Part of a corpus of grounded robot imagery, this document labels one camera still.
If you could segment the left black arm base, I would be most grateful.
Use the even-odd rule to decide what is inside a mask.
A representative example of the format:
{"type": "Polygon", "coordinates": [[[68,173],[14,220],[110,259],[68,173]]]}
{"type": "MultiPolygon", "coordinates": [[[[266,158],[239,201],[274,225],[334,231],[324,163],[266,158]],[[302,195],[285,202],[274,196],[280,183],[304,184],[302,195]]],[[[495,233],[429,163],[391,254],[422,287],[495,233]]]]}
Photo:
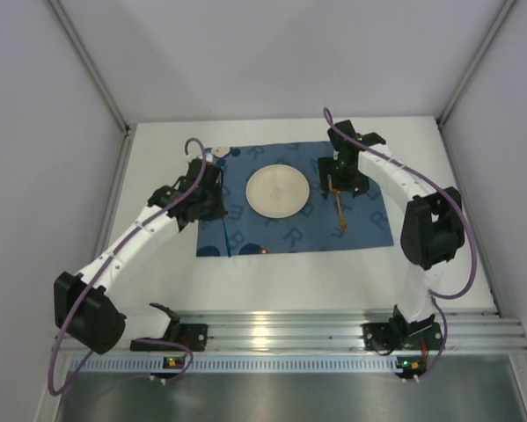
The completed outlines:
{"type": "Polygon", "coordinates": [[[192,352],[203,352],[208,341],[209,327],[206,324],[183,324],[177,323],[168,329],[168,332],[160,339],[161,344],[151,344],[132,340],[130,350],[132,352],[165,352],[165,351],[182,351],[177,346],[168,346],[167,343],[174,343],[184,346],[192,352]]]}

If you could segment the blue letter-print placemat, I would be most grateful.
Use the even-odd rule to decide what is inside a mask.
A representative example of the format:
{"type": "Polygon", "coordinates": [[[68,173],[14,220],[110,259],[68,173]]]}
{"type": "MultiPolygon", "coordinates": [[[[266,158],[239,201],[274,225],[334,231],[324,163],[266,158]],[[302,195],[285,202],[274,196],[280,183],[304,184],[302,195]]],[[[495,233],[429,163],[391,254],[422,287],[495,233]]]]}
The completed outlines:
{"type": "MultiPolygon", "coordinates": [[[[334,198],[320,194],[318,159],[331,156],[328,141],[275,143],[243,147],[214,147],[208,153],[223,169],[224,217],[231,256],[261,253],[348,251],[391,247],[394,244],[384,198],[377,184],[363,195],[341,194],[348,232],[340,232],[334,198]],[[310,185],[310,198],[295,215],[271,219],[257,214],[247,203],[245,187],[257,170],[285,164],[300,170],[310,185]]],[[[222,220],[199,225],[196,254],[224,257],[222,220]]]]}

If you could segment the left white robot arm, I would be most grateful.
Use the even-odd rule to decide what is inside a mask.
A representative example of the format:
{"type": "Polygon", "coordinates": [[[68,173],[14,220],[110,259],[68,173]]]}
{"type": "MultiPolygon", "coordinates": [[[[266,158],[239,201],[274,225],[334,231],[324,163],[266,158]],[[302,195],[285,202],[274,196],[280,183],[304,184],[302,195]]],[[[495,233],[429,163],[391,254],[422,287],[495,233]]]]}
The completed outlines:
{"type": "Polygon", "coordinates": [[[64,272],[54,283],[55,324],[96,354],[128,340],[134,350],[150,350],[182,339],[180,318],[152,303],[131,312],[116,303],[150,257],[188,224],[226,215],[223,169],[200,158],[172,186],[161,186],[130,227],[77,274],[64,272]]]}

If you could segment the gold ornate spoon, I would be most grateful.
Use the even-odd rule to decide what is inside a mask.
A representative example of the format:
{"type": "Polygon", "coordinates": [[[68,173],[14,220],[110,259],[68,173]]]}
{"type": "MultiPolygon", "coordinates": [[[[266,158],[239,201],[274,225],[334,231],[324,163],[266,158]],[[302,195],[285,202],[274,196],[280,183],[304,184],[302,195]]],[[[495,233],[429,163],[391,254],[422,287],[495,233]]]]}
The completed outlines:
{"type": "Polygon", "coordinates": [[[345,219],[345,215],[343,214],[343,209],[341,205],[341,192],[340,190],[335,189],[333,187],[333,179],[331,176],[328,177],[328,187],[330,189],[330,192],[334,195],[334,198],[336,200],[336,207],[337,207],[339,222],[340,222],[340,232],[342,234],[345,234],[348,232],[348,225],[345,219]]]}

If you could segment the cream round plate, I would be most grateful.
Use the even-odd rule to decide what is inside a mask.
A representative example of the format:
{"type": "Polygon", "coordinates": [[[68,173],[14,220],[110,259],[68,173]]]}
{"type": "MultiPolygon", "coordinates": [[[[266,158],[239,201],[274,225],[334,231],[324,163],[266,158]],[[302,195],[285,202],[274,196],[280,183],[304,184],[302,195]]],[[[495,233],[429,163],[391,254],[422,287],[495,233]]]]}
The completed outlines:
{"type": "Polygon", "coordinates": [[[248,179],[245,197],[257,214],[283,219],[304,208],[310,198],[310,185],[300,170],[285,164],[271,164],[248,179]]]}

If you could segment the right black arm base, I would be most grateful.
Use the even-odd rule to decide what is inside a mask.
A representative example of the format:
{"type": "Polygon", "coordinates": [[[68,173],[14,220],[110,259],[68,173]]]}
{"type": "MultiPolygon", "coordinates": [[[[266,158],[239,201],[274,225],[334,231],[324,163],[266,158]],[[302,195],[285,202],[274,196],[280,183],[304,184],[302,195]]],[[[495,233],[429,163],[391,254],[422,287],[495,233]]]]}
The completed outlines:
{"type": "Polygon", "coordinates": [[[443,343],[443,333],[440,324],[433,323],[428,328],[405,336],[396,331],[388,323],[367,323],[362,326],[365,350],[388,355],[394,352],[419,352],[426,346],[436,351],[443,343]]]}

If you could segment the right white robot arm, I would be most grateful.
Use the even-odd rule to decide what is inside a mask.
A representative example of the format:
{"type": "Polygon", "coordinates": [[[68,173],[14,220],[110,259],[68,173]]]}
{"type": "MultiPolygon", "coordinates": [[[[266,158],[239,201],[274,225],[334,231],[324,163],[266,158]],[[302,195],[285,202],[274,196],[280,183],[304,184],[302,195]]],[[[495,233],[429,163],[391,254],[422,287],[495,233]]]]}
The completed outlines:
{"type": "Polygon", "coordinates": [[[406,170],[384,138],[357,134],[350,120],[331,125],[327,134],[334,153],[318,159],[322,196],[347,192],[358,197],[377,184],[404,213],[399,242],[409,266],[389,320],[392,331],[407,338],[429,329],[435,320],[432,296],[465,244],[459,191],[435,188],[406,170]]]}

